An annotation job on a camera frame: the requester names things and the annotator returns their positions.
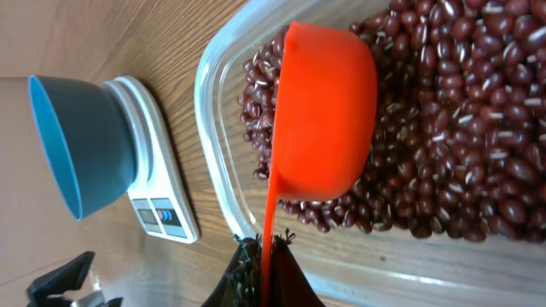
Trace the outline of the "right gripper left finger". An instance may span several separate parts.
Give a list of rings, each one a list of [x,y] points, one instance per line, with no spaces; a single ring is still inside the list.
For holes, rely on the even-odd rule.
[[[256,307],[259,305],[261,237],[241,238],[220,281],[202,307]]]

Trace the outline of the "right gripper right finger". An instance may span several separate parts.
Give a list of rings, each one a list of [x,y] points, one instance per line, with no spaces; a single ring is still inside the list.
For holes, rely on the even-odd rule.
[[[324,307],[290,250],[296,234],[289,229],[275,235],[271,258],[270,306]]]

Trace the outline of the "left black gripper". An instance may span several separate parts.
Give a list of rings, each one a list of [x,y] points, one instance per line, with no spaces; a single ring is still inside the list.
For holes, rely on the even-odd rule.
[[[35,279],[26,289],[27,307],[121,307],[123,297],[106,298],[102,290],[84,291],[83,286],[95,257],[91,251],[83,252],[70,262]]]

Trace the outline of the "red scoop blue handle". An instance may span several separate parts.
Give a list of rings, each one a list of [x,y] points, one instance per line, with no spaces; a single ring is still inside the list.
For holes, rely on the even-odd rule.
[[[294,21],[285,36],[273,127],[260,263],[260,303],[270,303],[278,200],[325,201],[359,177],[378,98],[369,47],[354,33]]]

